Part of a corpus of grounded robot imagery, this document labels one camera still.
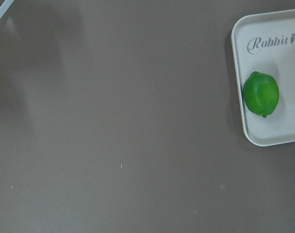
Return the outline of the green lime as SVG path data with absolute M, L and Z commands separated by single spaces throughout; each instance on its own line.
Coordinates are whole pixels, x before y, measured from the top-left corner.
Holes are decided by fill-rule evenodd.
M 279 87 L 269 74 L 254 71 L 243 84 L 243 99 L 248 110 L 267 118 L 279 102 Z

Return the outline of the beige rabbit tray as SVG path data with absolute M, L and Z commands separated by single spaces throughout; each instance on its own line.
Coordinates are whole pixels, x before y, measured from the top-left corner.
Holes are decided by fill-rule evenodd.
M 295 142 L 295 9 L 242 17 L 231 43 L 246 138 L 262 147 Z M 250 112 L 243 100 L 243 84 L 253 71 L 278 84 L 278 105 L 266 118 Z

